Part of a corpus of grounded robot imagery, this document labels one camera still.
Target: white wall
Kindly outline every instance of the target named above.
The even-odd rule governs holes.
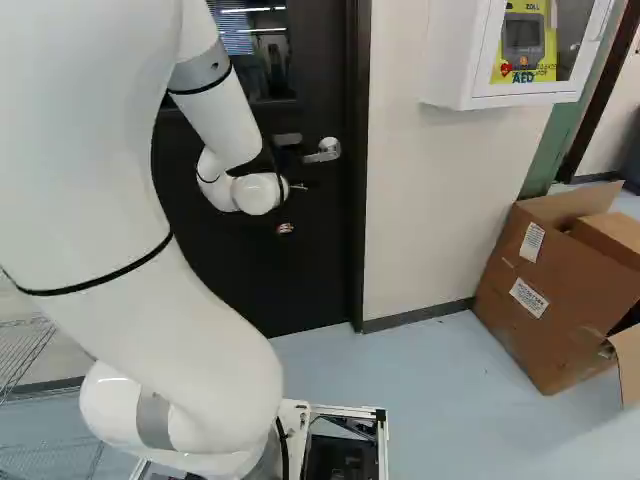
[[[639,44],[640,29],[576,175],[612,172],[619,167],[616,156],[640,108],[640,55],[636,53]]]
[[[419,104],[427,11],[373,1],[366,320],[473,295],[551,112]]]

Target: sticker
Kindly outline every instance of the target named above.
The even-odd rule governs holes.
[[[549,306],[542,295],[539,295],[533,288],[524,283],[521,278],[516,280],[509,295],[515,298],[520,305],[526,308],[531,315],[540,318]]]
[[[531,222],[529,224],[529,228],[527,228],[527,233],[524,234],[522,245],[520,245],[520,256],[522,258],[526,258],[530,262],[536,263],[543,240],[544,230],[542,227]]]

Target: door frame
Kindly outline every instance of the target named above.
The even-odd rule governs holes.
[[[578,132],[576,133],[573,143],[565,154],[562,165],[558,170],[556,176],[557,181],[562,183],[572,183],[574,181],[580,162],[589,147],[598,123],[600,123],[600,118],[602,118],[604,110],[607,107],[607,102],[613,93],[613,89],[627,59],[639,24],[640,2],[629,0],[622,15],[622,20],[618,26],[618,31],[604,69],[602,70],[598,85],[591,97],[582,122],[578,127]]]
[[[367,216],[367,155],[369,147],[369,79],[372,0],[346,2],[346,138],[352,159],[345,179],[353,188],[345,226],[351,239],[345,252],[347,291],[345,312],[356,332],[364,326],[364,267]]]

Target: cardboard box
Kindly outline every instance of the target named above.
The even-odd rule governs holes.
[[[578,221],[606,213],[621,187],[616,182],[516,202],[480,281],[474,313],[543,394],[617,361],[625,404],[640,401],[640,373],[634,375],[640,326],[609,338],[640,299],[640,269],[631,267],[640,259],[628,260],[637,253],[636,226],[626,219]],[[621,228],[623,242],[615,240]]]

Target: aed cabinet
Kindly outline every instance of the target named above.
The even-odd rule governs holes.
[[[454,110],[575,102],[615,0],[428,0],[424,103]]]

